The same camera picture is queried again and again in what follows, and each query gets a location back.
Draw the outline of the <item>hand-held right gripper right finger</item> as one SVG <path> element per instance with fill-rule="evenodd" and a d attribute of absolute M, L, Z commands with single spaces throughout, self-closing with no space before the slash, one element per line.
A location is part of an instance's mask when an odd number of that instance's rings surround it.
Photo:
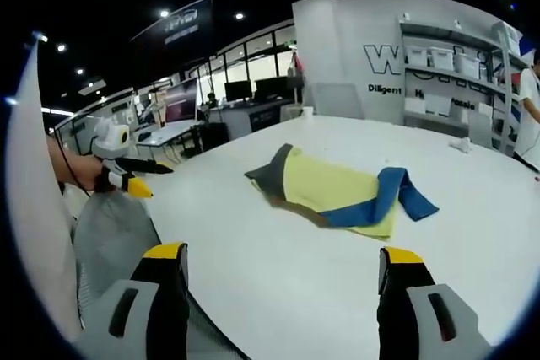
<path fill-rule="evenodd" d="M 380 359 L 485 359 L 493 351 L 476 312 L 410 250 L 381 248 L 378 294 Z"/>

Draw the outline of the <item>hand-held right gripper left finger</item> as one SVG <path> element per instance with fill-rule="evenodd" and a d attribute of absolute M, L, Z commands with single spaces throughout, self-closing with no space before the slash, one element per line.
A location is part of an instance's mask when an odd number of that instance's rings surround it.
<path fill-rule="evenodd" d="M 89 309 L 78 339 L 84 359 L 186 359 L 190 315 L 187 244 L 148 250 L 131 278 Z"/>

